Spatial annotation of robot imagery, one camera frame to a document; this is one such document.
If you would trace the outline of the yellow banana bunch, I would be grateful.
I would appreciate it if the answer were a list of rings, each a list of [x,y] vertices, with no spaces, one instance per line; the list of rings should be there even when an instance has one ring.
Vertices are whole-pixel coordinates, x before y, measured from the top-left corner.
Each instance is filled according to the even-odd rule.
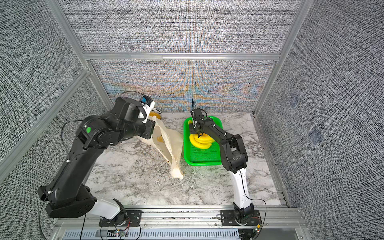
[[[208,135],[199,135],[199,134],[191,134],[189,136],[189,140],[191,144],[201,150],[209,149],[212,144],[215,142],[213,138]]]

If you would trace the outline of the cream plastic bag banana print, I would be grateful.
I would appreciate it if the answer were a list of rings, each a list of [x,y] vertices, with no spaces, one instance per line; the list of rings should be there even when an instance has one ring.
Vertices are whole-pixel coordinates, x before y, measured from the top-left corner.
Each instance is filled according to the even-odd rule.
[[[157,149],[166,162],[170,165],[170,173],[173,178],[183,179],[184,175],[181,170],[180,160],[183,151],[183,135],[179,132],[169,129],[165,126],[162,120],[155,116],[150,116],[149,120],[155,121],[155,127],[152,137],[146,140],[142,137],[138,139],[155,149]]]

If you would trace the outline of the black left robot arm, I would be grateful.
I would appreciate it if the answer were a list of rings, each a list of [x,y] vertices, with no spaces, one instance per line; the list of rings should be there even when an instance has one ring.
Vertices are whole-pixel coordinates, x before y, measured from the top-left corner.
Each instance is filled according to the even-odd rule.
[[[81,121],[72,146],[55,178],[38,189],[39,197],[47,202],[50,218],[79,218],[86,214],[122,222],[126,210],[116,199],[97,199],[83,182],[98,157],[109,147],[135,136],[150,139],[155,121],[149,114],[155,102],[143,95],[139,101],[118,97],[113,109]]]

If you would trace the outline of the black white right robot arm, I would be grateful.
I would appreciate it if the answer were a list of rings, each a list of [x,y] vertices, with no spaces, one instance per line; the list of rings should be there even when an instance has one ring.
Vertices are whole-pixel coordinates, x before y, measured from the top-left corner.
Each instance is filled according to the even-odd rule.
[[[221,162],[230,173],[234,188],[234,215],[240,224],[246,224],[255,216],[254,204],[249,198],[246,180],[248,154],[240,135],[232,135],[219,127],[212,118],[204,115],[204,110],[198,108],[191,111],[193,134],[207,134],[220,147]]]

